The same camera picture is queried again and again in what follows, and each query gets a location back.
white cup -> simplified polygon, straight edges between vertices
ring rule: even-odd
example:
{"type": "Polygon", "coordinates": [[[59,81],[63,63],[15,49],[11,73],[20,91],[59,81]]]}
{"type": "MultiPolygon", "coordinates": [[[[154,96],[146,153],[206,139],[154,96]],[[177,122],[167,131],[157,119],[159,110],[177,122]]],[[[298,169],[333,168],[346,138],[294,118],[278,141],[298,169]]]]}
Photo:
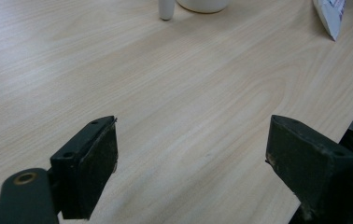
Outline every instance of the white cup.
{"type": "MultiPolygon", "coordinates": [[[[175,1],[176,0],[159,0],[160,18],[165,21],[173,18],[175,1]]],[[[184,8],[191,11],[200,13],[214,13],[219,12],[228,6],[230,0],[177,0],[177,2],[184,8]]]]}

wooden table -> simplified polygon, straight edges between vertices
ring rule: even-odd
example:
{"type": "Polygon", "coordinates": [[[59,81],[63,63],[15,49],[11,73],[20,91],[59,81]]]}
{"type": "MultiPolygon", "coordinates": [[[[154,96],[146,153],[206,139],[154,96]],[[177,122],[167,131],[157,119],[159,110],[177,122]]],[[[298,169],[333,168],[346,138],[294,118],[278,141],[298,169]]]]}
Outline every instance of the wooden table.
{"type": "MultiPolygon", "coordinates": [[[[311,0],[0,1],[0,186],[115,115],[120,159],[90,223],[287,223],[272,114],[338,141],[353,120],[353,0],[337,42],[311,0]]],[[[62,223],[85,223],[65,221],[62,223]]]]}

